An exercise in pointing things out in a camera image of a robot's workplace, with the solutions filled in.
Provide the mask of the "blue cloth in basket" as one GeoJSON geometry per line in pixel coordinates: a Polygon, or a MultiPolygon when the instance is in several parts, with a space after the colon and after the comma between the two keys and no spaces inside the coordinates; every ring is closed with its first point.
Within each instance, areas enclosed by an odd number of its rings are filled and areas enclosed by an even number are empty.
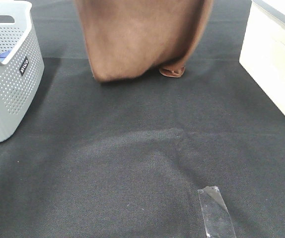
{"type": "Polygon", "coordinates": [[[0,59],[4,60],[9,54],[10,54],[11,50],[7,50],[3,53],[0,53],[0,59]]]}

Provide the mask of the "white plastic storage bin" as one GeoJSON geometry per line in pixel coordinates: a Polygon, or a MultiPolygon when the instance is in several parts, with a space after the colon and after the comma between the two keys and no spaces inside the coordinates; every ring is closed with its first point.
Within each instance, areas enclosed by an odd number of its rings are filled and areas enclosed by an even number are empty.
{"type": "Polygon", "coordinates": [[[285,0],[252,1],[239,62],[285,116],[285,0]]]}

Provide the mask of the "black table cloth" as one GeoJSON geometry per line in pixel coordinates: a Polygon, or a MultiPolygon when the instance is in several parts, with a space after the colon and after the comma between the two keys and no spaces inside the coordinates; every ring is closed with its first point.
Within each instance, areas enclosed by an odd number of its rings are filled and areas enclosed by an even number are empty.
{"type": "Polygon", "coordinates": [[[0,238],[285,238],[285,117],[239,64],[251,2],[217,0],[181,78],[96,82],[70,0],[34,0],[45,70],[0,143],[0,238]]]}

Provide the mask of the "clear tape strip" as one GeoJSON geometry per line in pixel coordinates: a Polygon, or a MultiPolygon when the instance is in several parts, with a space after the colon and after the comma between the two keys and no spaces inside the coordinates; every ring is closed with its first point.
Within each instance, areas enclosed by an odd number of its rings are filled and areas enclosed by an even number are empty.
{"type": "Polygon", "coordinates": [[[232,220],[217,186],[198,189],[198,196],[208,238],[236,238],[232,220]]]}

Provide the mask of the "brown towel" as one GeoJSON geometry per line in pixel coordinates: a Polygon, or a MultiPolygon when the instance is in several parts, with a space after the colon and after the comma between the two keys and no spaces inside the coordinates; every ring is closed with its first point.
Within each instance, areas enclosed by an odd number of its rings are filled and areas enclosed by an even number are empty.
{"type": "Polygon", "coordinates": [[[93,77],[133,79],[156,68],[179,78],[213,7],[211,0],[77,0],[93,77]]]}

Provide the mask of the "grey perforated laundry basket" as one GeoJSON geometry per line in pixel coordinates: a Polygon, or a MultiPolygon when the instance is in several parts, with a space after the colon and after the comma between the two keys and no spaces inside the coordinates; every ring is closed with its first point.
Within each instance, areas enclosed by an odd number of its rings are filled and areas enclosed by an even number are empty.
{"type": "Polygon", "coordinates": [[[38,39],[25,0],[0,0],[0,142],[10,138],[25,116],[43,72],[38,39]]]}

